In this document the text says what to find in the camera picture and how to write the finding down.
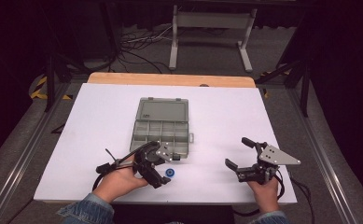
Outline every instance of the yellow tape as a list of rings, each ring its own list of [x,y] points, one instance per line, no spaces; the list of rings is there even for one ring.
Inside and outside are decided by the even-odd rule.
[[[48,96],[46,94],[39,93],[46,82],[47,82],[47,77],[41,77],[41,79],[39,79],[38,84],[36,84],[34,92],[30,95],[30,97],[32,99],[34,99],[34,98],[39,98],[42,100],[48,99]],[[64,100],[72,100],[73,98],[74,98],[73,95],[64,95],[63,96]]]

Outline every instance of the wire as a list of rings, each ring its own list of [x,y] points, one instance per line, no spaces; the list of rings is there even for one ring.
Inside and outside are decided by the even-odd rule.
[[[135,56],[137,58],[140,58],[140,59],[146,61],[147,63],[150,63],[152,66],[154,66],[159,71],[159,73],[163,74],[162,71],[159,69],[159,67],[157,65],[155,65],[154,63],[150,62],[149,60],[147,60],[147,59],[145,59],[145,58],[143,58],[143,57],[141,57],[141,56],[139,56],[139,55],[137,55],[135,53],[131,53],[129,51],[124,51],[124,52],[128,53],[128,54],[131,54],[131,55],[133,55],[133,56]]]
[[[31,202],[33,201],[33,198],[31,198],[19,211],[13,215],[13,217],[7,222],[7,224],[11,223],[15,217],[17,217]]]
[[[124,62],[124,63],[133,63],[133,62],[128,62],[126,60],[123,60],[121,58],[119,58],[120,61]],[[162,66],[164,66],[167,70],[169,70],[170,74],[173,73],[173,71],[164,63],[161,63],[161,62],[152,62],[152,63],[157,63],[157,64],[160,64]]]
[[[293,177],[290,177],[290,180],[292,183],[294,183],[300,189],[300,191],[302,191],[302,193],[306,197],[306,200],[310,206],[310,212],[312,214],[312,224],[314,224],[315,218],[314,218],[314,209],[313,209],[313,205],[312,205],[312,194],[311,194],[309,188],[306,185],[302,184],[301,182],[298,182]]]
[[[283,176],[281,175],[281,173],[280,173],[280,176],[281,176],[281,178],[278,177],[277,175],[274,176],[274,178],[276,178],[278,180],[278,182],[280,183],[280,186],[281,186],[280,194],[277,196],[277,200],[279,200],[284,195],[284,192],[286,191],[284,188]],[[256,209],[256,210],[254,210],[252,212],[248,212],[248,213],[241,213],[241,212],[233,210],[233,213],[240,217],[252,217],[253,215],[256,215],[259,213],[259,209]]]

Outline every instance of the metal stand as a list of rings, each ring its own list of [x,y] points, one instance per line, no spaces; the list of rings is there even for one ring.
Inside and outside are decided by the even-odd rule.
[[[178,27],[206,27],[206,28],[229,28],[245,29],[243,41],[238,42],[238,49],[243,60],[244,69],[251,73],[253,68],[248,58],[245,47],[251,29],[254,24],[257,10],[252,9],[250,14],[229,14],[229,13],[201,13],[201,12],[182,12],[178,11],[178,6],[173,9],[173,42],[170,53],[169,68],[176,69],[177,52],[178,52]]]

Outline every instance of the black cable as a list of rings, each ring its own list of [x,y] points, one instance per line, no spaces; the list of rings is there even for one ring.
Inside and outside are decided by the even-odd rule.
[[[293,177],[290,177],[290,180],[302,191],[302,193],[306,197],[306,200],[310,206],[310,212],[312,213],[312,224],[314,224],[315,218],[314,218],[314,209],[313,209],[313,205],[312,205],[312,194],[311,194],[309,188],[306,185],[302,184],[301,182],[298,182]]]
[[[141,57],[141,56],[139,56],[139,55],[137,55],[135,53],[131,53],[129,51],[124,51],[124,52],[128,53],[128,54],[131,54],[131,55],[133,55],[133,56],[135,56],[137,58],[140,58],[140,59],[146,61],[147,63],[150,63],[152,66],[154,66],[159,71],[159,73],[163,74],[162,71],[159,69],[159,67],[157,65],[155,65],[154,63],[150,62],[149,60],[147,60],[147,59],[145,59],[145,58],[143,58],[143,57]]]
[[[277,175],[274,176],[274,178],[276,178],[278,180],[278,182],[280,183],[280,186],[281,186],[280,194],[277,196],[277,200],[279,200],[284,195],[284,192],[286,191],[284,188],[283,176],[281,175],[281,173],[280,173],[280,176],[281,176],[281,178],[278,177]],[[233,210],[233,213],[240,217],[252,217],[253,215],[256,215],[259,213],[259,209],[256,209],[256,210],[254,210],[252,212],[248,212],[248,213],[241,213],[241,212]]]
[[[7,222],[7,224],[11,223],[15,217],[17,217],[31,202],[33,201],[33,198],[31,198],[19,211],[13,215],[13,217]]]
[[[119,59],[119,60],[120,60],[120,61],[123,61],[124,63],[145,64],[145,63],[134,63],[134,62],[129,62],[129,61],[126,61],[126,60],[123,60],[123,59]],[[173,73],[173,71],[172,71],[172,70],[170,70],[170,68],[169,68],[166,64],[164,64],[164,63],[161,63],[161,62],[152,62],[152,63],[160,64],[160,65],[164,66],[167,70],[169,70],[170,74],[172,74],[172,73]]]
[[[126,161],[129,157],[131,157],[132,155],[134,155],[135,153],[137,153],[139,150],[143,149],[144,147],[146,147],[146,146],[148,146],[148,145],[150,145],[150,144],[151,144],[151,142],[147,142],[147,143],[143,144],[142,146],[138,147],[137,149],[135,149],[135,150],[131,151],[128,155],[126,155],[125,157],[123,157],[122,159],[120,159],[120,160],[118,161],[118,164],[123,163],[123,162],[124,162],[124,161]],[[93,187],[91,188],[91,191],[94,191],[94,190],[97,188],[97,186],[99,186],[99,183],[100,183],[100,181],[103,179],[103,177],[105,177],[105,175],[99,174],[99,176],[97,176],[96,180],[94,181]]]
[[[129,73],[129,70],[128,70],[128,68],[126,67],[126,65],[124,64],[124,63],[122,63],[122,62],[124,62],[121,58],[118,58],[118,61],[119,61],[119,63],[123,66],[123,68],[125,69],[125,71],[127,72],[127,73]]]

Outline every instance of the black cable on floor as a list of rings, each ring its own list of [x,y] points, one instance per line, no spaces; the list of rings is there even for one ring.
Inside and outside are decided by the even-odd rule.
[[[13,215],[13,217],[7,222],[7,224],[10,224],[31,202],[33,201],[33,198],[31,198],[19,211]]]
[[[314,210],[313,210],[313,205],[312,205],[312,194],[309,190],[309,188],[302,184],[301,182],[298,182],[296,179],[294,179],[293,177],[289,178],[291,180],[292,183],[294,183],[304,194],[304,196],[307,199],[307,202],[310,206],[310,212],[312,213],[312,224],[314,224],[315,220],[314,220]]]
[[[137,58],[140,58],[140,59],[142,59],[142,60],[144,60],[144,61],[146,61],[147,63],[150,63],[152,66],[154,66],[158,71],[159,71],[159,73],[161,73],[161,74],[163,74],[162,73],[162,71],[159,69],[159,67],[157,66],[157,65],[155,65],[154,63],[152,63],[152,62],[150,62],[149,60],[147,60],[146,58],[143,58],[143,57],[141,57],[140,55],[137,55],[137,54],[135,54],[135,53],[131,53],[131,52],[129,52],[129,51],[124,51],[124,53],[128,53],[128,54],[131,54],[131,55],[133,55],[133,56],[135,56],[135,57],[137,57]]]
[[[121,58],[119,58],[119,62],[132,63],[132,64],[146,64],[146,63],[133,63],[133,62],[129,62],[129,61],[126,61],[126,60],[124,60],[124,59],[121,59]],[[167,70],[169,70],[170,74],[172,74],[172,73],[173,73],[173,71],[172,71],[172,70],[170,70],[170,68],[169,68],[166,64],[164,64],[164,63],[161,63],[161,62],[152,62],[152,63],[160,64],[160,65],[162,65],[163,67],[165,67]]]

